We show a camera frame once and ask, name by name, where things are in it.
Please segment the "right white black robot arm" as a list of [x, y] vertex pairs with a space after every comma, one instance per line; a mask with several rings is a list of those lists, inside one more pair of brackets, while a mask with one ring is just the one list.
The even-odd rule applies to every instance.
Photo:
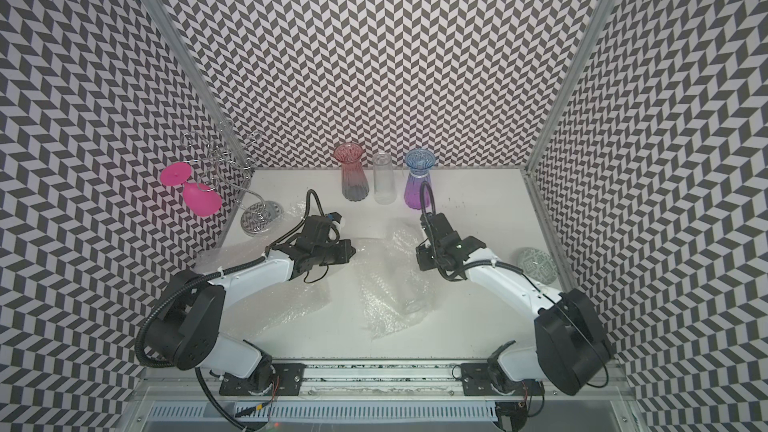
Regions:
[[449, 281], [469, 281], [492, 292], [531, 324], [533, 339], [512, 339], [487, 359], [494, 388], [509, 394], [524, 381], [548, 381], [576, 395], [607, 370], [614, 350], [589, 297], [578, 289], [560, 292], [502, 261], [474, 236], [462, 238], [443, 213], [423, 212], [426, 238], [416, 248], [422, 271]]

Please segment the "red black ribbed vase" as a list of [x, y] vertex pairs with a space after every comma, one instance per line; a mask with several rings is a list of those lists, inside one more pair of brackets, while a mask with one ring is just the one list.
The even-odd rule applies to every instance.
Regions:
[[341, 165], [341, 187], [343, 196], [352, 202], [364, 200], [369, 194], [369, 184], [362, 167], [363, 148], [354, 142], [339, 144], [333, 157]]

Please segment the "purple blue tumbler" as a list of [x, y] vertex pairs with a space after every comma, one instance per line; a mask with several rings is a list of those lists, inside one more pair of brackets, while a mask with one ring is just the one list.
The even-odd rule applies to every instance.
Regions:
[[409, 169], [404, 201], [409, 208], [419, 210], [421, 207], [421, 185], [424, 182], [431, 183], [430, 172], [436, 165], [437, 158], [432, 151], [418, 148], [407, 152], [404, 161]]

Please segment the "clear ribbed glass vase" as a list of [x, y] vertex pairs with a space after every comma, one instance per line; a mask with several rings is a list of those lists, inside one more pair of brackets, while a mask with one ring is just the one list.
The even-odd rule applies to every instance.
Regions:
[[372, 157], [374, 198], [380, 205], [392, 204], [396, 199], [396, 184], [392, 157], [377, 153]]

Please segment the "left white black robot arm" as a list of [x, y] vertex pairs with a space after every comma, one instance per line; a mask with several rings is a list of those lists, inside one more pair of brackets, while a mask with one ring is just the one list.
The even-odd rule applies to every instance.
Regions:
[[208, 274], [183, 271], [173, 276], [137, 333], [139, 363], [182, 371], [209, 369], [241, 381], [247, 394], [265, 394], [275, 375], [271, 356], [222, 332], [222, 316], [236, 303], [316, 266], [349, 263], [356, 249], [341, 237], [341, 221], [337, 212], [310, 215], [252, 261]]

